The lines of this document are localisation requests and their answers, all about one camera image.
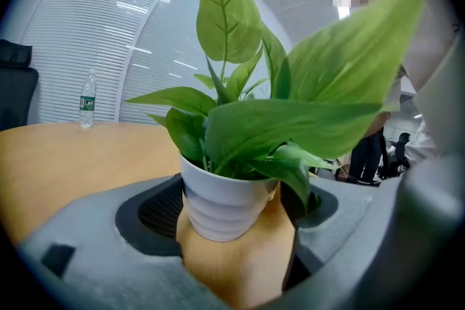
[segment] black pants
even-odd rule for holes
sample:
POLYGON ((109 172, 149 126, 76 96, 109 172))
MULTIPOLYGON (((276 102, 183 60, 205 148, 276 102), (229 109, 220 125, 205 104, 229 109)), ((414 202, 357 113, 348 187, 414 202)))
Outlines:
MULTIPOLYGON (((363 182, 372 182, 381 159, 381 145, 379 143, 380 133, 372 134, 361 139, 352 150, 349 175, 363 182)), ((347 178, 347 182, 356 184, 355 180, 347 178)))

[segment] green leaf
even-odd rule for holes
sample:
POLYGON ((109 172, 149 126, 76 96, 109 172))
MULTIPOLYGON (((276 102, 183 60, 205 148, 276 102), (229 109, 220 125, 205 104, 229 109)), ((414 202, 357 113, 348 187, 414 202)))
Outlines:
POLYGON ((170 109, 166 115, 169 136, 179 151, 192 160, 203 160, 203 117, 170 109))
POLYGON ((270 77, 271 83, 271 97, 275 97, 276 82, 275 79, 278 76, 281 64, 286 58, 286 51, 279 39, 274 33, 270 31, 265 24, 263 24, 263 49, 265 59, 267 61, 268 76, 270 77))
POLYGON ((147 114, 147 113, 144 113, 144 114, 146 114, 146 116, 150 116, 155 122, 157 122, 158 124, 166 128, 166 118, 164 116, 147 114))
POLYGON ((194 74, 194 78, 201 81, 205 87, 208 89, 213 89, 215 85, 213 84, 213 79, 210 76, 202 74, 194 74))
POLYGON ((262 39, 262 19, 254 0, 200 0, 197 37, 212 60, 248 61, 262 39))
POLYGON ((213 70, 213 67, 211 66, 209 58, 207 56, 205 56, 205 58, 206 58, 206 63, 209 66, 211 79, 213 81, 215 89, 217 90, 219 104, 220 105, 225 105, 225 104, 227 104, 229 102, 234 102, 236 100, 236 98, 234 98, 234 96, 219 81, 219 78, 218 78, 217 74, 215 73, 215 70, 213 70))
POLYGON ((344 132, 328 128, 333 128, 334 123, 343 125, 364 117, 373 120, 380 107, 380 104, 338 105, 285 99, 232 102, 209 113, 206 153, 221 167, 232 159, 267 155, 282 142, 302 135, 310 140, 319 139, 317 145, 309 141, 304 147, 306 151, 322 158, 337 158, 357 144, 368 126, 358 128, 355 138, 346 138, 344 132), (337 141, 327 146, 325 142, 334 137, 337 141))
POLYGON ((272 98, 289 98, 291 93, 291 68, 287 58, 284 59, 280 66, 278 76, 276 77, 276 87, 272 98))
POLYGON ((186 86, 162 89, 128 99, 126 102, 130 104, 172 106, 199 115, 208 115, 209 111, 217 106, 215 100, 210 96, 186 86))
POLYGON ((287 183, 297 194, 307 209, 310 196, 308 168, 300 159, 266 159, 246 162, 266 177, 279 179, 287 183))
POLYGON ((338 169, 339 166, 333 166, 325 162, 322 158, 310 154, 308 151, 301 149, 295 144, 284 144, 280 146, 274 153, 275 159, 301 159, 309 167, 325 168, 325 169, 338 169))
POLYGON ((240 64, 232 72, 229 81, 227 82, 226 88, 236 99, 239 98, 242 93, 244 86, 252 75, 256 64, 262 57, 262 48, 247 62, 240 64))
POLYGON ((268 81, 268 78, 263 78, 263 79, 260 79, 259 81, 257 81, 256 83, 252 84, 250 87, 248 87, 245 91, 244 91, 244 97, 247 97, 247 95, 253 90, 255 89, 257 86, 259 86, 260 84, 264 83, 265 81, 268 81))
POLYGON ((411 42, 424 1, 375 0, 301 41, 288 56, 291 98, 382 103, 411 42))

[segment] plastic bottle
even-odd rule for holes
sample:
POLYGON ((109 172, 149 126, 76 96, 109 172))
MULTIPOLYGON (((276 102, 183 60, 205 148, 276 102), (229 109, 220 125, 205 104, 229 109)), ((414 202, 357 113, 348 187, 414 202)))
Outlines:
POLYGON ((94 107, 95 92, 97 84, 95 83, 95 70, 89 70, 89 76, 84 81, 81 93, 81 102, 79 105, 79 123, 83 128, 89 128, 94 125, 94 107))

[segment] wooden table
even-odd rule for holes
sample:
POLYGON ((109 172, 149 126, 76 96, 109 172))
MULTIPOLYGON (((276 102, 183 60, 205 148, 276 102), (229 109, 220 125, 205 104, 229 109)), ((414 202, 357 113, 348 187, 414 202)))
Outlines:
MULTIPOLYGON (((72 200, 179 172, 165 128, 133 123, 25 126, 0 132, 0 219, 18 244, 72 200)), ((183 210, 177 240, 187 269, 235 308, 281 294, 294 228, 279 201, 232 242, 201 237, 183 210)))

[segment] black chair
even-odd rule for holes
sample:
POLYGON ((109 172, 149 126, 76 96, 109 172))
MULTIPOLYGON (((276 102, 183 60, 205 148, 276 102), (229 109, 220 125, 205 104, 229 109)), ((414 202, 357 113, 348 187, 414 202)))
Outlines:
POLYGON ((26 126, 39 73, 28 66, 32 46, 0 40, 0 131, 26 126))

